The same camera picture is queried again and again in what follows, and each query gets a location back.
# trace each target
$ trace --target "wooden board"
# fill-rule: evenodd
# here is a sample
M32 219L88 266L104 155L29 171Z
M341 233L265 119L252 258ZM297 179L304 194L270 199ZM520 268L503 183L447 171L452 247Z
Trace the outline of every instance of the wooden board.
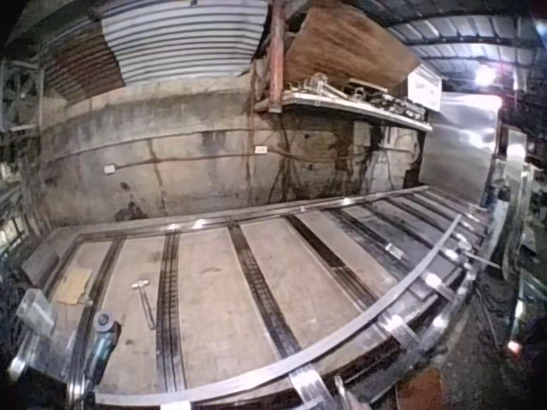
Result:
M419 59L363 12L339 1L315 2L285 56L285 81L324 73L329 83L359 79L391 88Z

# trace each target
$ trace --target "reflective metal surface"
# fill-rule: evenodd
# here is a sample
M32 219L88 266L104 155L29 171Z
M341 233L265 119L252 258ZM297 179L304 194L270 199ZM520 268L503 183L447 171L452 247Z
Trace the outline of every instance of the reflective metal surface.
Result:
M349 340L361 329L369 325L381 315L399 296L407 290L437 257L438 252L449 240L461 216L457 216L448 231L438 240L427 256L413 269L406 278L386 292L373 306L361 313L347 325L341 327L328 337L301 350L283 360L279 360L270 366L265 366L251 372L244 373L235 378L229 378L218 383L207 384L180 391L177 393L166 393L160 395L97 395L97 403L111 406L158 406L176 401L207 401L226 395L233 395L246 390L254 389L266 384L276 378L296 370L298 367L316 360L327 352L335 349L340 344Z
M431 115L420 182L481 203L496 149L497 96L444 92Z

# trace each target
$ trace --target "dark metal channel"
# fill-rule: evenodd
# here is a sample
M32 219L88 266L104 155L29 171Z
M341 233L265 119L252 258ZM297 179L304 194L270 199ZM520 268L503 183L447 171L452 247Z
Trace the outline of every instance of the dark metal channel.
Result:
M102 304L104 291L109 286L110 277L112 276L124 242L125 237L117 237L110 244L109 250L104 256L103 262L99 267L97 276L93 280L93 284L89 291L89 300L92 301L92 304L84 307L84 311L79 318L70 366L68 367L67 383L68 402L75 403L75 408L83 408L83 401L80 398L85 393L85 354L91 339L93 317Z
M442 209L440 208L437 208L435 207L434 205L432 205L431 203L429 202L426 202L424 201L423 199L419 198L419 197L416 197L415 195L408 195L406 196L405 198L409 199L410 201L414 202L414 203L417 203L418 205L420 205L421 207L433 212L434 214L437 214L439 216L442 216L443 218L445 218L446 220L450 220L452 221L454 218L452 218L452 216L448 215L446 212L444 212ZM485 234L484 233L481 233L479 231L477 231L476 229L474 229L471 225L469 225L469 223L460 223L460 226L462 228L464 228L465 230L473 233L474 235L478 236L478 237L484 237Z
M418 233L411 227L405 225L405 222L403 220L399 222L395 220L394 218L392 218L391 216L386 215L384 212L376 209L375 207L373 207L372 205L368 203L360 203L358 206L367 209L368 211L378 216L381 220L396 227L399 231L402 231L403 233L412 237L415 241L423 245L426 245L428 248L433 248L435 246L435 243L433 241L430 241L427 237L422 236L420 233ZM449 256L447 256L445 252L446 252L446 248L443 248L438 254L442 258L445 258L448 262L455 263L455 261L452 260Z
M179 328L179 239L178 233L165 238L156 310L158 385L168 393L186 387Z
M345 231L361 248L373 256L387 272L393 274L398 280L402 280L412 271L413 267L409 259L405 255L402 255L399 259L390 252L388 248L393 243L378 232L340 208L328 209L327 212L332 215L342 231ZM431 288L423 280L419 280L421 283L418 282L410 286L410 292L423 301L431 293Z
M427 214L424 214L419 209L412 208L411 206L407 205L406 203L395 201L392 198L386 198L385 200L388 203L390 203L391 205L393 205L394 207L397 207L397 208L401 209L402 211L406 212L407 214L410 214L410 215L414 216L415 218L421 220L422 222L425 222L429 226L432 226L433 228L435 228L435 229L437 229L441 232L445 231L445 228L440 226L434 218L432 218L431 216L429 216ZM455 241L460 242L460 238L458 237L458 234L456 232L452 232L450 234L450 237L452 239L454 239Z
M421 195L423 195L425 198L429 199L430 201L437 203L441 207L445 207L452 212L461 214L464 218L467 218L468 220L471 220L472 222L476 224L479 224L481 226L486 226L486 224L475 215L474 216L477 218L477 220L473 220L468 217L468 214L471 214L473 212L470 209L464 208L460 206L459 204L455 204L452 201L449 201L448 199L445 199L442 196L432 194L431 192L424 191L424 192L421 192Z
M376 302L374 295L356 273L349 269L299 218L295 215L288 215L285 219L330 267L334 279L342 286L342 289L348 292L360 309L364 311Z
M302 347L294 336L291 327L287 324L285 316L256 262L241 227L231 225L228 230L230 231L233 247L238 255L239 264L249 285L250 293L279 355L284 359L299 352ZM305 372L308 373L307 377L302 376ZM291 372L289 376L304 403L310 403L320 398L326 407L318 408L327 409L334 405L328 389L313 365L300 367Z

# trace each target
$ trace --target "concrete wall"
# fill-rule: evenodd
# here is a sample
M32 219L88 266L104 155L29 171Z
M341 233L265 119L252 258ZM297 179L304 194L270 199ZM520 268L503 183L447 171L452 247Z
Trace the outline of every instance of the concrete wall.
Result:
M393 131L390 147L403 152L375 153L363 172L368 125L294 112L283 114L282 124L267 114L250 119L249 83L242 76L138 85L73 106L48 98L41 178L53 222L123 220L136 207L139 216L162 217L402 186L414 133ZM286 149L285 137L296 159L237 156L253 145ZM235 156L216 158L226 154ZM329 160L353 155L361 156ZM106 175L110 164L121 169Z

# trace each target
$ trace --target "metal pipe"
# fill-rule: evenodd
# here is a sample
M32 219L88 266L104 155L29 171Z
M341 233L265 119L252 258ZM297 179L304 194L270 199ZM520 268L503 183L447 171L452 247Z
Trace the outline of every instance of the metal pipe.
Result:
M283 95L283 60L285 22L283 20L282 0L273 0L272 4L272 41L270 42L270 113L281 113Z

